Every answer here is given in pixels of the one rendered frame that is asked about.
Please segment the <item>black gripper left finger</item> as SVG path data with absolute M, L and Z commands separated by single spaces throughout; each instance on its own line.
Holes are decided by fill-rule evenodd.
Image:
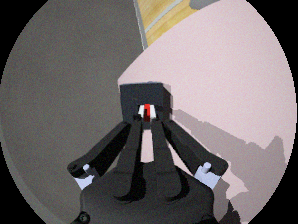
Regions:
M 141 105 L 139 114 L 133 115 L 133 123 L 120 122 L 89 152 L 67 166 L 82 190 L 103 176 L 121 152 L 108 190 L 118 201 L 132 197 L 136 161 L 141 162 L 144 123 L 144 105 Z

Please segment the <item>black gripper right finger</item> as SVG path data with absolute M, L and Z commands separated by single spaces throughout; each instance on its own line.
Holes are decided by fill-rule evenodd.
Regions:
M 228 169 L 228 162 L 206 150 L 174 120 L 162 122 L 155 113 L 154 105 L 150 105 L 150 115 L 158 197 L 170 202 L 178 197 L 182 189 L 166 139 L 194 178 L 213 190 Z

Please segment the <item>red peg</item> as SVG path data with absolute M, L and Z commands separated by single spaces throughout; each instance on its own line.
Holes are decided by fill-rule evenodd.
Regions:
M 145 104 L 144 122 L 150 122 L 150 104 Z

